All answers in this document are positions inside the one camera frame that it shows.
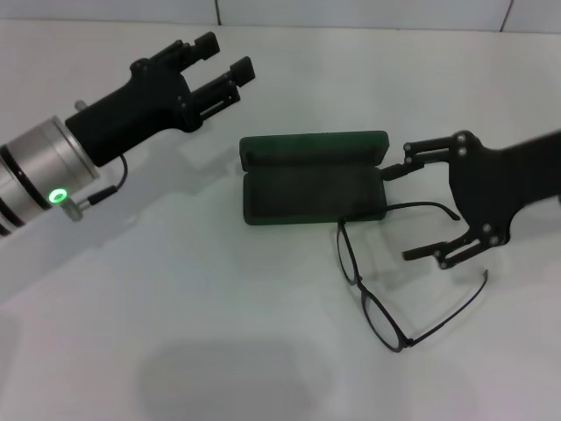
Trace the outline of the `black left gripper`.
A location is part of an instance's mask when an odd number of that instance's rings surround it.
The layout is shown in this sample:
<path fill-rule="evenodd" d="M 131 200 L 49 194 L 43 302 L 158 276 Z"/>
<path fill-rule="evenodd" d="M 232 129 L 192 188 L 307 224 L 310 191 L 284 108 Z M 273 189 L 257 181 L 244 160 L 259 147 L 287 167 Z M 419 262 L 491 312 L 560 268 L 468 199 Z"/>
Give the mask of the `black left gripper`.
<path fill-rule="evenodd" d="M 219 52 L 213 32 L 206 32 L 193 44 L 178 39 L 150 61 L 134 63 L 123 87 L 68 118 L 65 126 L 98 167 L 158 132 L 194 132 L 203 119 L 239 102 L 238 88 L 255 78 L 252 61 L 246 56 L 192 94 L 181 72 Z"/>

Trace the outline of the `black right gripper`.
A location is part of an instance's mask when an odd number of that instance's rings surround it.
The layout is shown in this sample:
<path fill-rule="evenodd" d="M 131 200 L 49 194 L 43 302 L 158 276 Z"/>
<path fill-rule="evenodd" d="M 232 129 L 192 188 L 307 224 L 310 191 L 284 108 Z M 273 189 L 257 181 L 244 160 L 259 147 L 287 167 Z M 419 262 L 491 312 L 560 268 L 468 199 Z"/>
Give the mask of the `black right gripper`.
<path fill-rule="evenodd" d="M 517 212 L 560 195 L 560 132 L 492 149 L 465 131 L 406 143 L 403 152 L 403 163 L 381 169 L 381 180 L 396 180 L 427 164 L 449 162 L 451 193 L 469 226 L 457 239 L 403 252 L 405 261 L 433 257 L 440 269 L 453 268 L 481 253 L 482 245 L 509 242 Z"/>

